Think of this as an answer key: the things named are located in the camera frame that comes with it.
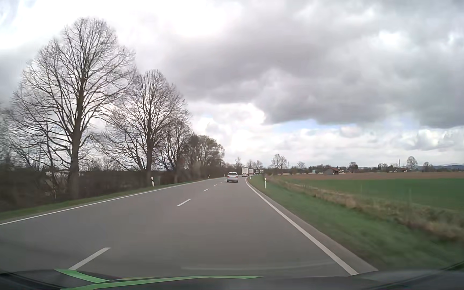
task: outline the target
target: green field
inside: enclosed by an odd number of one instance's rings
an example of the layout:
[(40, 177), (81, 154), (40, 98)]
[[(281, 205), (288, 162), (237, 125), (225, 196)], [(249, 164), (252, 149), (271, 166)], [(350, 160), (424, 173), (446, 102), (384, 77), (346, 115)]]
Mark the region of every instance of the green field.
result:
[(302, 180), (293, 183), (464, 212), (464, 179)]
[(461, 244), (441, 241), (402, 224), (377, 219), (274, 183), (268, 183), (264, 189), (261, 176), (253, 177), (250, 183), (379, 270), (441, 268), (464, 260)]

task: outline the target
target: asphalt road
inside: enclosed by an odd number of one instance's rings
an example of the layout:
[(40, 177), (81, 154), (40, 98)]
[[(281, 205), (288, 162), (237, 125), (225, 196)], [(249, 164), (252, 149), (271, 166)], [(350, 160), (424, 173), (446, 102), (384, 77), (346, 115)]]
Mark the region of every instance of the asphalt road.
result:
[[(0, 269), (77, 265), (120, 277), (350, 275), (327, 253), (330, 249), (354, 271), (374, 270), (261, 196), (245, 178), (239, 183), (220, 178), (4, 224)], [(328, 248), (324, 251), (298, 227)]]

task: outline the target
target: white car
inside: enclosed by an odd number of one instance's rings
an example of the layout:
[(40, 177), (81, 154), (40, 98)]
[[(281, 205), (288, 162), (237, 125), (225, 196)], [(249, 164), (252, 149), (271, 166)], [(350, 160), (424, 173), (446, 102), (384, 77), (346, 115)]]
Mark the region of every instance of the white car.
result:
[(229, 172), (227, 175), (227, 182), (239, 182), (239, 175), (237, 175), (237, 172)]

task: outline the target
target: white lane marking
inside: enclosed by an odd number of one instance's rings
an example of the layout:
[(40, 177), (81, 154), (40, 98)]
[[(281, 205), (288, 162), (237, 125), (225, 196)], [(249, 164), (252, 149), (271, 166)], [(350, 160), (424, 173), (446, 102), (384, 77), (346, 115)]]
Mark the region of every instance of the white lane marking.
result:
[(359, 274), (356, 270), (354, 270), (352, 267), (350, 267), (347, 263), (345, 263), (344, 260), (336, 256), (331, 250), (329, 250), (325, 245), (323, 245), (320, 241), (318, 241), (316, 238), (311, 236), (305, 229), (301, 228), (296, 222), (291, 220), (287, 215), (285, 215), (283, 212), (279, 211), (278, 208), (274, 207), (273, 204), (271, 204), (269, 201), (267, 201), (262, 195), (257, 193), (257, 191), (248, 183), (246, 182), (248, 187), (255, 192), (263, 201), (265, 201), (271, 208), (273, 208), (278, 214), (280, 214), (283, 218), (286, 219), (286, 221), (289, 221), (290, 224), (293, 225), (293, 227), (296, 227), (297, 230), (300, 231), (300, 233), (304, 234), (310, 241), (312, 241), (316, 246), (318, 246), (322, 251), (324, 251), (329, 257), (332, 258), (338, 265), (340, 265), (345, 271), (347, 271), (350, 275), (357, 275)]
[(147, 194), (147, 193), (152, 193), (153, 191), (164, 190), (164, 189), (174, 188), (174, 187), (178, 187), (178, 186), (184, 186), (184, 185), (188, 185), (188, 184), (194, 184), (194, 183), (198, 183), (198, 182), (202, 182), (202, 181), (209, 181), (209, 179), (200, 180), (200, 181), (195, 181), (195, 182), (190, 182), (190, 183), (185, 183), (185, 184), (173, 185), (173, 186), (170, 186), (170, 187), (164, 187), (164, 188), (159, 188), (159, 189), (154, 189), (154, 190), (143, 191), (142, 193), (130, 194), (130, 195), (122, 196), (122, 197), (116, 197), (116, 198), (113, 198), (113, 199), (107, 199), (107, 200), (103, 200), (103, 201), (88, 203), (88, 204), (76, 206), (76, 207), (74, 207), (74, 208), (61, 209), (61, 210), (59, 210), (59, 211), (52, 212), (52, 213), (47, 213), (47, 214), (42, 214), (42, 215), (37, 215), (37, 216), (32, 216), (32, 217), (27, 217), (27, 218), (22, 218), (22, 219), (17, 219), (17, 220), (11, 220), (11, 221), (7, 221), (7, 222), (0, 223), (0, 226), (4, 226), (5, 224), (14, 223), (14, 222), (18, 222), (18, 221), (23, 221), (23, 220), (27, 220), (27, 219), (32, 219), (32, 218), (36, 218), (36, 217), (43, 217), (43, 216), (47, 216), (47, 215), (52, 215), (52, 214), (56, 214), (56, 213), (61, 213), (61, 212), (65, 212), (65, 211), (70, 211), (70, 210), (72, 210), (72, 209), (84, 208), (84, 207), (89, 206), (89, 205), (104, 203), (104, 202), (107, 202), (107, 201), (113, 201), (113, 200), (118, 200), (118, 199), (122, 199), (122, 198), (133, 197), (133, 196), (136, 196), (136, 195), (139, 195), (139, 194)]
[(181, 203), (181, 204), (179, 204), (179, 205), (177, 205), (177, 206), (181, 206), (181, 205), (183, 205), (184, 203), (186, 203), (186, 202), (188, 202), (188, 201), (190, 201), (190, 200), (191, 200), (191, 199), (188, 199), (188, 200), (184, 201), (183, 203)]
[(78, 262), (76, 265), (74, 265), (73, 267), (69, 268), (68, 270), (76, 270), (78, 269), (79, 267), (82, 267), (83, 265), (87, 264), (88, 262), (90, 262), (91, 260), (93, 260), (94, 258), (96, 258), (97, 256), (105, 253), (108, 249), (110, 248), (102, 248), (101, 250), (99, 250), (98, 252), (88, 256), (87, 258), (81, 260), (80, 262)]

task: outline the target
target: sky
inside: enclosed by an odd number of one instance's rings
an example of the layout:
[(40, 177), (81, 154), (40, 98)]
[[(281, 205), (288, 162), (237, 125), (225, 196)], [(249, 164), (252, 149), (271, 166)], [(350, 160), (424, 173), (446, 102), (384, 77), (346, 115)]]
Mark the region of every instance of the sky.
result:
[(184, 95), (225, 161), (464, 162), (464, 1), (0, 0), (0, 99), (79, 17)]

